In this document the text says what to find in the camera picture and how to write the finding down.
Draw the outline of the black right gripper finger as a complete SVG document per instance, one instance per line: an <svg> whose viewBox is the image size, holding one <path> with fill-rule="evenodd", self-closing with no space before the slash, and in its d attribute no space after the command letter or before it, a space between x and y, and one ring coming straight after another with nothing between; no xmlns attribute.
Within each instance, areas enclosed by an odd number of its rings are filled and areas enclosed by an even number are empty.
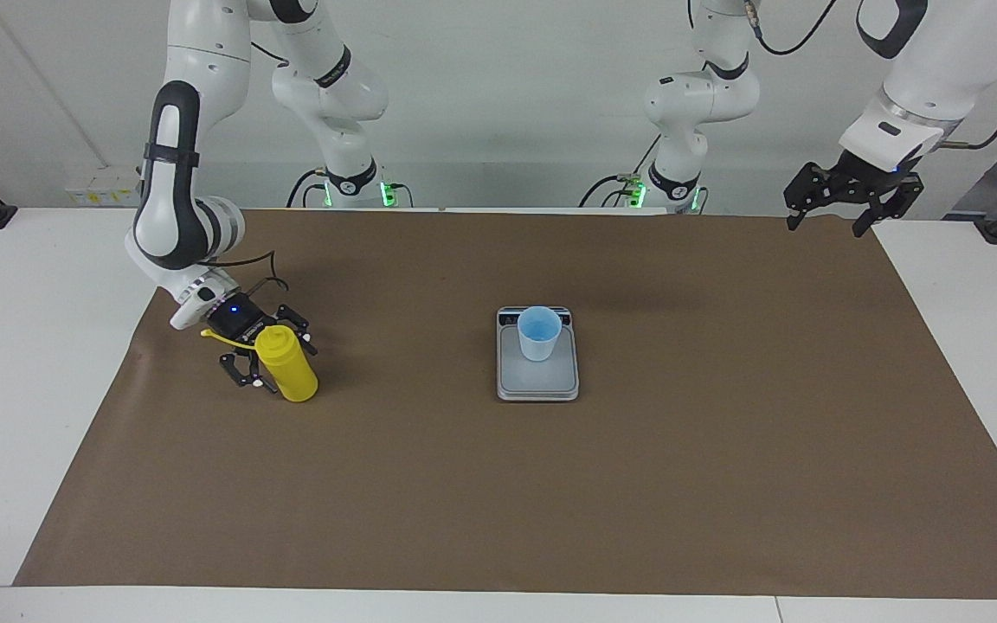
<svg viewBox="0 0 997 623"><path fill-rule="evenodd" d="M273 315L276 324L288 328L294 336L299 339L299 346L309 357L316 357L318 354L315 344L312 343L312 335L309 332L310 323L299 312L288 305L278 305L277 311Z"/></svg>
<svg viewBox="0 0 997 623"><path fill-rule="evenodd" d="M238 360L246 360L247 370L239 369ZM260 356L253 350L232 350L219 357L222 370L238 387L252 386L264 388L269 393L278 393L279 390L273 385L272 380L261 371L260 363Z"/></svg>

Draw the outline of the light blue plastic cup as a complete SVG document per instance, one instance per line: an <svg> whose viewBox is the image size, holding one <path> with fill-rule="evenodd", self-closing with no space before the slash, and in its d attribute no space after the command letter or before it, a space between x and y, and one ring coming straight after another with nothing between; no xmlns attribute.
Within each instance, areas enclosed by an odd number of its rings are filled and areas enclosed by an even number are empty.
<svg viewBox="0 0 997 623"><path fill-rule="evenodd" d="M516 320L519 347L530 362L543 362L554 351L564 323L558 312L547 306L530 306Z"/></svg>

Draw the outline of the silver digital kitchen scale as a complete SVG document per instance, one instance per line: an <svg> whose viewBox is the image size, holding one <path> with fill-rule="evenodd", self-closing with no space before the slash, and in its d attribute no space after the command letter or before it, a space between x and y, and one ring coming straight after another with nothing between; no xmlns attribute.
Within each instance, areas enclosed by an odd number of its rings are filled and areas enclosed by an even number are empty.
<svg viewBox="0 0 997 623"><path fill-rule="evenodd" d="M547 306L564 323L549 359L530 362L519 347L516 320L529 306L496 311L496 395L506 401L570 401L579 394L576 334L569 309Z"/></svg>

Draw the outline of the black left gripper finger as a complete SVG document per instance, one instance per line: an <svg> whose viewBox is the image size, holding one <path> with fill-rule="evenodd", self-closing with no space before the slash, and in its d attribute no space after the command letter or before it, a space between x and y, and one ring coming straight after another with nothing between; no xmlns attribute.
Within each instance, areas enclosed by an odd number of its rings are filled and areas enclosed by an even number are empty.
<svg viewBox="0 0 997 623"><path fill-rule="evenodd" d="M833 189L839 182L841 177L831 170L816 163L804 164L782 192L788 210L788 230L799 228L812 210L830 205Z"/></svg>
<svg viewBox="0 0 997 623"><path fill-rule="evenodd" d="M879 200L878 194L870 196L867 208L852 225L853 236L856 238L864 236L872 226L887 218L906 216L907 210L917 201L923 190L924 184L919 175L906 175L885 201Z"/></svg>

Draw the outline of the white wall socket box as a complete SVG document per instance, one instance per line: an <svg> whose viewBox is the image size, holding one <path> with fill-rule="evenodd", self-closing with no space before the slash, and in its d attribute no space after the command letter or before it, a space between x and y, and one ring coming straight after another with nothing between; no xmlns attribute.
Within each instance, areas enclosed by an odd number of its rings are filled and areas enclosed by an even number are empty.
<svg viewBox="0 0 997 623"><path fill-rule="evenodd" d="M141 177L134 167L78 167L68 171L63 190L79 208L138 208Z"/></svg>

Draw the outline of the yellow squeeze bottle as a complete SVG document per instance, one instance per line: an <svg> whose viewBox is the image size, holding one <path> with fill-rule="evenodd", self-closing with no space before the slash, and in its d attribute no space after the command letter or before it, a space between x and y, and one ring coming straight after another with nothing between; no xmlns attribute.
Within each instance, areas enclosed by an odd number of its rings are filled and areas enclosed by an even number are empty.
<svg viewBox="0 0 997 623"><path fill-rule="evenodd" d="M235 342L211 330L199 331L199 335L233 348L235 354L226 355L219 362L239 386L265 387L291 402L309 400L317 393L319 380L308 360L316 355L316 348L307 332L284 324L270 324L254 336L251 344ZM236 355L249 357L249 374L239 374L233 365Z"/></svg>

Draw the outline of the brown table mat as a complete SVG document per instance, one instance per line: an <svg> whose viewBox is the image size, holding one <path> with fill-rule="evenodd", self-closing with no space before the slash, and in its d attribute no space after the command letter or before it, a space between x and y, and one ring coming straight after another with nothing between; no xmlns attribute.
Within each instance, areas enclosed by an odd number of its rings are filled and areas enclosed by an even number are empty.
<svg viewBox="0 0 997 623"><path fill-rule="evenodd" d="M318 393L237 388L159 292L19 585L997 599L997 448L842 218L252 210ZM570 401L496 395L561 306Z"/></svg>

